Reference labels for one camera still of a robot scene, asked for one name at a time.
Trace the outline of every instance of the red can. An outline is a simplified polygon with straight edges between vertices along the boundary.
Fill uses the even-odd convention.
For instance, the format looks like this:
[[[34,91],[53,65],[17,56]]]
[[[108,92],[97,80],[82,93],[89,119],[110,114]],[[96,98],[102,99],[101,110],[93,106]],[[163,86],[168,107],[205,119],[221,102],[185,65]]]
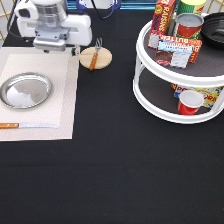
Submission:
[[[182,13],[175,21],[173,36],[187,39],[197,39],[204,23],[204,19],[194,13]]]

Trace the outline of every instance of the silver metal bowl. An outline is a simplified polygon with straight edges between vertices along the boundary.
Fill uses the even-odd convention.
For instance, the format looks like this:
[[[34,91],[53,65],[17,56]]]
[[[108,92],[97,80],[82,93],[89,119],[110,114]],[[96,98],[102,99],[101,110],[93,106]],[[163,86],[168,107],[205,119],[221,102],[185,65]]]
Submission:
[[[38,73],[22,73],[5,81],[0,99],[12,108],[30,108],[45,101],[52,90],[49,78]]]

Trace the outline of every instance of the white paper mat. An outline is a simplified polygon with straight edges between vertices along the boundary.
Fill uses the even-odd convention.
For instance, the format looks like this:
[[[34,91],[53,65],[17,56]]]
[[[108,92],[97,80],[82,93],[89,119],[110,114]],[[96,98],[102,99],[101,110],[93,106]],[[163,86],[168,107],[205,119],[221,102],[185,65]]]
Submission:
[[[1,48],[0,83],[21,72],[38,72],[50,78],[53,92],[44,103],[30,109],[12,109],[0,102],[0,123],[41,122],[59,128],[1,129],[0,141],[72,138],[79,60],[70,52],[70,48],[50,54],[35,48]]]

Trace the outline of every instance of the food packaging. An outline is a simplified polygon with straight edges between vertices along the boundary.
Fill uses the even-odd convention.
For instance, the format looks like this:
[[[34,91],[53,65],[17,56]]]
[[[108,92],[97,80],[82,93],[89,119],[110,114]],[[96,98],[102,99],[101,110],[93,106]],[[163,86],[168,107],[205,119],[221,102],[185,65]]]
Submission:
[[[173,36],[188,39],[197,39],[204,19],[194,13],[183,13],[176,17]]]
[[[155,61],[160,65],[186,68],[193,53],[193,46],[172,40],[159,40]]]
[[[176,8],[175,0],[158,0],[149,34],[148,47],[156,49],[159,36],[167,34]]]
[[[201,49],[201,45],[202,45],[201,40],[186,39],[186,38],[172,37],[172,36],[165,36],[165,35],[161,35],[160,40],[167,40],[167,41],[173,41],[175,43],[185,43],[185,44],[193,45],[193,52],[189,60],[189,62],[192,62],[192,63],[195,63],[198,53]]]

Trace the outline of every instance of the cardboard box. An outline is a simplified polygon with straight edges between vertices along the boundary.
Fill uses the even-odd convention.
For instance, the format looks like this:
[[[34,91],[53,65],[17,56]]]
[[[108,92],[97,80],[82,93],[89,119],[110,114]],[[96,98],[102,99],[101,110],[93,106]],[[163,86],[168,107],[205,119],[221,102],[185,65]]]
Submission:
[[[193,47],[193,45],[185,42],[180,43],[175,40],[163,40],[160,38],[155,61],[160,65],[186,68],[193,53]]]
[[[156,49],[159,36],[166,34],[175,12],[175,0],[158,0],[153,16],[152,27],[149,34],[148,47]]]

